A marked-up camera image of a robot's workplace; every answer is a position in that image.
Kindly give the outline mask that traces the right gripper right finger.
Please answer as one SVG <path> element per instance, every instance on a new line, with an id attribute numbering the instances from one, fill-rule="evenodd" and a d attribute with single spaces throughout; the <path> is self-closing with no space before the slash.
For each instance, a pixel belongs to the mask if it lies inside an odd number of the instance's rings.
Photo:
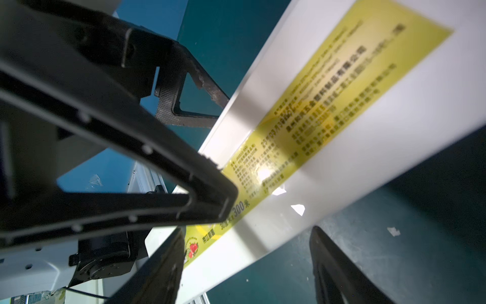
<path id="1" fill-rule="evenodd" d="M 310 252 L 318 303 L 392 303 L 318 226 Z"/>

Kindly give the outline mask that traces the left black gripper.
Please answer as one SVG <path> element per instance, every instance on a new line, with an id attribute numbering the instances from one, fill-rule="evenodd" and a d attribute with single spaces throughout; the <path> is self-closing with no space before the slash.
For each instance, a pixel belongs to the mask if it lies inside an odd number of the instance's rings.
<path id="1" fill-rule="evenodd" d="M 158 65 L 162 124 L 140 106 Z M 1 249 L 225 220 L 236 186 L 163 124 L 211 129 L 229 100 L 179 43 L 68 1 L 2 1 L 1 196 L 15 199 L 1 210 Z M 58 188 L 59 176 L 105 148 L 184 193 Z"/>

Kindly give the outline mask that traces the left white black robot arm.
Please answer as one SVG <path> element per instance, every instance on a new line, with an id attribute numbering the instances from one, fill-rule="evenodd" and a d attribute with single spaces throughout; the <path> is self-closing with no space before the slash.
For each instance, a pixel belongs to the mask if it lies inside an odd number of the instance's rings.
<path id="1" fill-rule="evenodd" d="M 118 1 L 1 2 L 1 297 L 128 273 L 150 229 L 175 232 L 111 299 L 175 301 L 183 225 L 223 222 L 238 190 L 170 130 L 217 118 L 180 109 L 186 77 L 229 102 L 177 41 L 115 16 Z M 182 186 L 70 193 L 57 180 L 111 148 Z"/>

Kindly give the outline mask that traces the white wrap dispenser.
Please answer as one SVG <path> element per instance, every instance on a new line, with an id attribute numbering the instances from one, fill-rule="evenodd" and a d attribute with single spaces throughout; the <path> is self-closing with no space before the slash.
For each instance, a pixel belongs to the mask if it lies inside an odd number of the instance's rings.
<path id="1" fill-rule="evenodd" d="M 484 1 L 291 1 L 199 149 L 239 197 L 177 303 L 484 125 Z"/>

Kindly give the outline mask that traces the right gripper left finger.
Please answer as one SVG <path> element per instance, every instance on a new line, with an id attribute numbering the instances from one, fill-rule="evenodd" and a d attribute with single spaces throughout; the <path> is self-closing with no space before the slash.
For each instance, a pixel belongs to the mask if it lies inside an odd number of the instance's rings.
<path id="1" fill-rule="evenodd" d="M 106 303 L 175 303 L 184 268 L 184 233 L 175 229 L 149 260 Z"/>

